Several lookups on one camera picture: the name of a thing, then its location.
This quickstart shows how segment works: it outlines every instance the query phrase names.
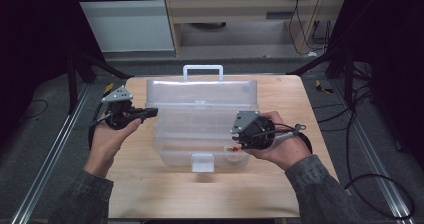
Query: box handle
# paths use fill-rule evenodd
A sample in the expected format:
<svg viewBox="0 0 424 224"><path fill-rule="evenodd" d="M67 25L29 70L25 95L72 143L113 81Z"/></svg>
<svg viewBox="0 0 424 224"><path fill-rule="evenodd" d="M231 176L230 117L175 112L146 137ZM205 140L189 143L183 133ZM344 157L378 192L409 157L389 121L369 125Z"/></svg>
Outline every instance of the box handle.
<svg viewBox="0 0 424 224"><path fill-rule="evenodd" d="M219 80L224 80L224 68L222 65L185 65L183 67L183 77L184 81L188 81L188 70L218 70L219 71Z"/></svg>

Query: hand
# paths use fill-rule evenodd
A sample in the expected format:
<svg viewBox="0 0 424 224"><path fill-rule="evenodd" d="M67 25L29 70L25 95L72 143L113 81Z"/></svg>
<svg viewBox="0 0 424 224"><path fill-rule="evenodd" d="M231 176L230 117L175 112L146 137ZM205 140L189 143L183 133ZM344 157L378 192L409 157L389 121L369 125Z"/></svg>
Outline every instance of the hand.
<svg viewBox="0 0 424 224"><path fill-rule="evenodd" d="M262 113L261 115L270 118L273 123L284 124L283 119L281 119L276 111ZM284 127L276 125L275 128L279 129ZM246 149L245 151L258 159L275 163L284 171L288 170L296 162L311 155L311 152L299 137L290 137L285 140L274 141L269 148L264 150Z"/></svg>
<svg viewBox="0 0 424 224"><path fill-rule="evenodd" d="M105 121L97 124L93 135L91 152L84 170L90 174L105 178L113 164L114 157L121 149L124 140L141 124L141 119L130 122L121 130L111 129Z"/></svg>

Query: cable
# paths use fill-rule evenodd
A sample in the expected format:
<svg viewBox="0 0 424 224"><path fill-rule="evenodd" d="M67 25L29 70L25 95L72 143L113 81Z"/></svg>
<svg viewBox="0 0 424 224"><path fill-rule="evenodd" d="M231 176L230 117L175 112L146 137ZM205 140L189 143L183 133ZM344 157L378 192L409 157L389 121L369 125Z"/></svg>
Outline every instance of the cable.
<svg viewBox="0 0 424 224"><path fill-rule="evenodd" d="M39 116L39 115L43 114L43 113L47 110L47 107L49 106L49 103L48 103L47 101L45 101L45 100L41 100L41 99L32 100L31 102L44 102L44 104L46 104L46 105L44 106L44 109L43 109L43 110L41 110L39 113L34 114L34 115L32 115L32 116L24 116L24 117L22 117L22 119L30 119L30 118L37 117L37 116Z"/></svg>
<svg viewBox="0 0 424 224"><path fill-rule="evenodd" d="M320 131L322 131L322 132L333 132L333 131L344 131L346 129L347 129L347 127L340 128L340 129L330 129L330 130L321 129Z"/></svg>
<svg viewBox="0 0 424 224"><path fill-rule="evenodd" d="M330 41L330 27L331 27L331 22L327 21L327 29L325 30L324 44L322 46L322 48L324 49L324 53L327 52L327 45L328 45L328 42Z"/></svg>
<svg viewBox="0 0 424 224"><path fill-rule="evenodd" d="M87 128L87 127L89 127L89 128L90 128L90 127L93 127L93 126L95 126L95 125L99 124L100 122L102 122L102 121L104 121L104 120L108 119L110 116L111 116L111 114L107 114L107 115L105 115L105 116L103 116L103 117L100 117L99 119L96 119L96 120L94 120L94 121L91 121L91 122L89 122L89 123L87 123L87 124L85 124L85 125L74 127L74 129L75 129L75 130L81 130L81 129L85 129L85 128Z"/></svg>
<svg viewBox="0 0 424 224"><path fill-rule="evenodd" d="M99 105L97 105L96 111L94 112L93 118L92 118L92 122L95 122L97 120L97 116L99 115L100 109L102 108L103 103L99 103ZM94 131L96 129L95 125L92 125L88 128L88 148L89 150L91 150L91 145L93 144L93 137L94 137Z"/></svg>
<svg viewBox="0 0 424 224"><path fill-rule="evenodd" d="M348 177L349 177L349 182L348 182L348 184L347 185L345 185L345 189L347 189L347 188L349 188L350 186L352 186L353 187L353 189L355 190L355 192L356 192L356 194L359 196L359 198L361 198L361 200L364 202L364 203L366 203L369 207L371 207L374 211L376 211L377 213L379 213L380 215L382 215L382 216L384 216L384 217L387 217L387 218L390 218L390 219L392 219L392 220L406 220L406 219L409 219L409 218L411 218L414 214L415 214L415 203L414 203L414 200L412 199L412 197L409 195L409 193L406 191L406 189L405 188L403 188L399 183L397 183L395 180L393 180L393 179L391 179L391 178L389 178L389 177L386 177L386 176L383 176L383 175L379 175L379 174L374 174L374 173L371 173L371 174L363 174L363 175L360 175L360 176L358 176L358 177L356 177L356 178L352 178L352 172L351 172L351 167L350 167L350 155L349 155L349 146L350 146L350 142L349 142L349 136L350 136L350 127L352 126L352 124L353 124L353 122L354 122L354 120L355 120L355 118L356 118L356 105L358 104L358 103L360 103L360 102L362 102L365 98L367 98L367 97L370 97L371 95L371 92L370 91L367 91L367 92L365 92L364 94L362 94L360 97L358 97L357 95L358 95L358 93L359 93L359 90L361 90L362 88L364 88L364 87L367 87L368 85L365 85L365 86L363 86L363 87L361 87L361 88L359 88L358 89L358 91L355 93L355 96L354 96L354 101L353 101L353 105L352 105L352 107L350 108L351 110L352 110L352 114L351 114L351 116L350 116L350 118L349 118L349 122L348 122L348 125L347 125L347 129L346 129L346 168L347 168L347 172L348 172ZM378 209L377 207L375 207L374 205L372 205L360 192L359 192L359 190L356 188L356 186L355 186L355 182L356 181L358 181L358 180L361 180L361 179L364 179L364 178L369 178L369 177L378 177L378 178L383 178L383 179L385 179L385 180L389 180L389 181L391 181L391 182L393 182L397 187L399 187L405 194L406 194L406 196L408 197L408 199L409 199L409 201L410 201L410 203L411 203L411 210L410 210L410 213L409 213L409 215L407 215L407 216L403 216L403 217L396 217L396 216L393 216L393 215L391 215L391 214L387 214L387 213L385 213L384 211L381 211L380 209Z"/></svg>
<svg viewBox="0 0 424 224"><path fill-rule="evenodd" d="M340 113L338 113L338 114L336 114L336 115L334 115L332 117L329 117L329 118L324 119L324 120L317 121L317 123L323 123L323 122L331 121L331 120L333 120L333 119L341 116L343 113L345 113L345 112L347 112L349 110L350 110L350 108L348 107L348 108L344 109L342 112L340 112Z"/></svg>
<svg viewBox="0 0 424 224"><path fill-rule="evenodd" d="M252 135L251 137L266 136L266 135L275 134L275 133L287 133L290 131L292 130L272 130L272 131L261 132L261 133Z"/></svg>
<svg viewBox="0 0 424 224"><path fill-rule="evenodd" d="M274 123L274 125L287 127L287 128L288 128L288 129L290 129L291 131L293 131L293 130L294 130L294 127L288 126L288 125L283 124L283 123Z"/></svg>
<svg viewBox="0 0 424 224"><path fill-rule="evenodd" d="M306 45L307 45L310 49L312 49L311 51L318 51L318 50L321 50L322 48L313 48L313 47L309 46L308 41L306 40L306 34L305 34L304 29L303 29L302 22L300 21L298 5L299 5L299 0L296 0L296 4L295 4L295 7L294 7L293 15L292 15L292 17L290 18L290 22L289 22L289 33L290 33L290 37L291 37L291 39L292 39L293 43L295 43L295 41L294 41L294 38L293 38L293 35L292 35L292 32L291 32L291 24L292 24L292 21L293 21L294 15L295 15L295 14L297 14L297 18L298 18L298 20L299 20L299 26L300 26L300 29L302 30L303 40L305 41L305 44L306 44ZM299 50L297 50L296 45L294 45L294 49L295 49L295 50L296 50L296 52L297 52L298 54L300 54L300 55L308 54L308 53L302 53L302 52L300 52Z"/></svg>
<svg viewBox="0 0 424 224"><path fill-rule="evenodd" d="M315 44L324 44L324 43L321 43L321 42L317 42L317 40L316 40L316 39L324 39L324 38L321 38L321 37L316 38L315 37L315 32L318 29L318 25L319 25L319 21L314 21L314 31L312 32L312 40L314 41Z"/></svg>
<svg viewBox="0 0 424 224"><path fill-rule="evenodd" d="M320 109L320 108L334 107L334 106L343 106L343 104L330 104L330 105L324 105L324 106L317 106L317 107L312 107L312 109Z"/></svg>
<svg viewBox="0 0 424 224"><path fill-rule="evenodd" d="M362 79L364 81L371 81L372 77L368 74L368 70L366 69L366 66L365 66L365 71L359 68L358 66L356 66L355 64L353 65L353 67L354 67L354 71L356 72L356 75L359 75L359 79Z"/></svg>

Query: white cabinet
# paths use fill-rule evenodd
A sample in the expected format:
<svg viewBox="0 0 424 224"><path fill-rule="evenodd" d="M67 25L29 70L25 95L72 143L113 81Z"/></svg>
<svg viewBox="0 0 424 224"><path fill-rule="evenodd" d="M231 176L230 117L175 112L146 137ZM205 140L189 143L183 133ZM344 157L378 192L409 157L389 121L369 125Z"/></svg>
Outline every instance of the white cabinet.
<svg viewBox="0 0 424 224"><path fill-rule="evenodd" d="M81 2L81 6L105 54L174 50L164 1Z"/></svg>

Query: box latch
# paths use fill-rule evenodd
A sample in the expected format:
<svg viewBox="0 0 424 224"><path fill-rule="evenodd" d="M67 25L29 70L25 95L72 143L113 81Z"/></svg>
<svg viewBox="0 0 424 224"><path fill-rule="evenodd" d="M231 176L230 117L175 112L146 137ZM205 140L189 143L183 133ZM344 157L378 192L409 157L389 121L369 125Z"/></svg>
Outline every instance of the box latch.
<svg viewBox="0 0 424 224"><path fill-rule="evenodd" d="M211 153L193 153L191 155L192 172L214 172L215 163Z"/></svg>

